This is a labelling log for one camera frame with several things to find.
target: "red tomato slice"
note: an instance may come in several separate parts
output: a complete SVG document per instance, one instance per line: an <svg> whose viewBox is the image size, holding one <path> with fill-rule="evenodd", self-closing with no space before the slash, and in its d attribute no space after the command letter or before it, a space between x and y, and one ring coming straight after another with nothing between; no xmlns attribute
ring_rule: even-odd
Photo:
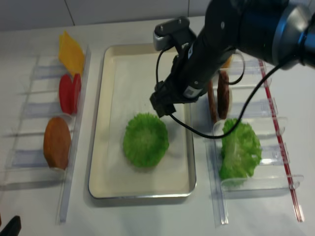
<svg viewBox="0 0 315 236"><path fill-rule="evenodd" d="M81 92L81 76L80 74L75 74L72 84L72 110L75 114L78 112L78 102L80 98L80 92Z"/></svg>
<svg viewBox="0 0 315 236"><path fill-rule="evenodd" d="M61 110L64 113L72 114L73 107L71 105L72 81L69 75L65 74L59 82L59 101Z"/></svg>

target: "red stripe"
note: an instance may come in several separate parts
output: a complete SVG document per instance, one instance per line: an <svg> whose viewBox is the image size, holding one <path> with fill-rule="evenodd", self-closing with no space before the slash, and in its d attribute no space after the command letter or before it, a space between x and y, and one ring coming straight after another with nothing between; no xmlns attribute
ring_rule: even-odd
<svg viewBox="0 0 315 236"><path fill-rule="evenodd" d="M259 66L260 66L261 75L262 75L262 77L264 77L266 75L266 72L265 72L264 64L263 64L263 62L261 60L259 60ZM269 90L268 82L265 81L264 85L265 85L267 98L271 100L271 93L270 93L270 90ZM277 138L278 138L278 143L280 145L283 145L283 140L282 140L282 136L281 136L281 133L280 133L279 124L278 124L278 120L277 120L277 116L276 116L274 105L273 105L272 102L270 102L269 104L270 104L270 110L271 110L271 113L272 113L272 117L275 118L274 119L274 126L275 126L275 130L276 130ZM288 163L288 157L286 155L286 152L284 150L281 151L281 155L282 155L283 162L284 162L283 165L284 165L285 173L288 176L290 176L291 175L291 170L290 170L290 166L289 166L289 163ZM287 181L288 181L289 186L293 186L293 179L292 179L291 176L287 178ZM292 196L292 200L293 200L293 207L294 207L296 219L299 222L303 222L303 216L301 214L300 205L299 205L299 202L297 200L295 189L291 189L290 188L290 192L291 192L291 196Z"/></svg>

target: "cheese slice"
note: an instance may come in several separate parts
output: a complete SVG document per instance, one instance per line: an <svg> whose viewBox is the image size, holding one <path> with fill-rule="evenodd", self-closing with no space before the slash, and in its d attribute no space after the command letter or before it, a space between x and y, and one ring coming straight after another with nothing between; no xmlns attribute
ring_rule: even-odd
<svg viewBox="0 0 315 236"><path fill-rule="evenodd" d="M59 60L68 72L74 77L75 74L83 74L84 54L80 45L65 31L59 36Z"/></svg>

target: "white table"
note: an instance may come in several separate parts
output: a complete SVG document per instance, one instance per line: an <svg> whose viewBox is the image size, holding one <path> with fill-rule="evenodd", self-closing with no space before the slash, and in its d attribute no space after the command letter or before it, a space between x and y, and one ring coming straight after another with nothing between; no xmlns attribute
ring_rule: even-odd
<svg viewBox="0 0 315 236"><path fill-rule="evenodd" d="M34 48L40 50L45 47L45 43L56 40L63 30L88 43L92 52L66 224L55 224L60 193L58 186L5 192L0 204L2 224L5 225L14 215L20 215L22 236L314 235L315 159L312 155L315 152L315 71L300 65L290 71L277 72L273 77L271 93L277 102L278 116L289 119L283 139L287 143L291 171L305 177L297 189L304 212L304 223L296 221L291 195L287 194L273 198L228 200L229 224L215 227L203 139L194 141L197 187L183 203L109 207L91 198L87 189L89 146L94 122L91 114L94 113L98 98L95 91L99 86L104 52L111 45L151 43L152 30L160 22L143 21L0 33L0 59ZM199 32L203 22L203 17L191 18L191 28Z"/></svg>

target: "tray rim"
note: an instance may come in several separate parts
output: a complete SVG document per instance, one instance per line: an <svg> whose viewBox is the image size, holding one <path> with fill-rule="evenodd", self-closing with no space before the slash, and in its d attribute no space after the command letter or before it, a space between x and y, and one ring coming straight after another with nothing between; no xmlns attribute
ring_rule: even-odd
<svg viewBox="0 0 315 236"><path fill-rule="evenodd" d="M106 60L106 55L108 53L110 53L110 50L115 50L115 49L125 49L125 50L128 50L128 53L127 54L121 54L121 55L115 55L115 56L130 56L130 55L135 55L137 53L131 53L131 52L134 52L134 48L135 47L143 47L145 48L144 50L146 50L146 53L145 54L153 54L153 53L158 53L155 49L154 49L154 45L152 43L146 43L146 44L126 44L126 45L112 45L110 47L108 47L106 50L105 50L105 53L104 53L104 60L103 60L103 70L102 70L102 77L101 77L101 81L100 81L100 91L101 91L101 87L102 87L102 84L103 84L103 75L104 75L104 70L105 70L105 60ZM169 50L168 52L175 52L175 49L171 49ZM186 136L189 135L191 138L191 148L192 148L192 161L193 161L193 170L194 170L194 180L193 180L193 184L192 184L192 187L191 189L189 189L188 192L183 192L183 193L177 193L177 194L144 194L144 195L130 195L130 196L115 196L115 197L97 197L93 194L93 191L91 191L91 188L90 188L90 183L91 183L91 169L92 169L92 161L93 161L93 153L94 153L94 143L95 143L95 135L96 135L96 127L97 127L97 119L98 119L98 111L99 111L99 100L100 100L100 97L101 97L101 92L99 93L98 95L98 100L97 100L97 111L96 111L96 119L95 119L95 126L93 127L94 128L94 135L93 135L93 148L92 148L92 153L91 153L91 162L90 162L90 171L89 171L89 182L88 182L88 192L90 193L90 195L96 199L96 200L112 200L112 199L116 199L116 200L119 200L119 199L156 199L156 198L170 198L170 199L173 199L173 198L186 198L188 197L190 194L192 194L192 192L195 190L196 188L196 185L197 185L197 176L196 176L196 163L195 163L195 153L194 153L194 145L193 145L193 134L191 131L186 130ZM187 112L186 112L186 109L189 110L189 123L191 124L191 112L190 112L190 104L184 104L184 114L185 116L187 116Z"/></svg>

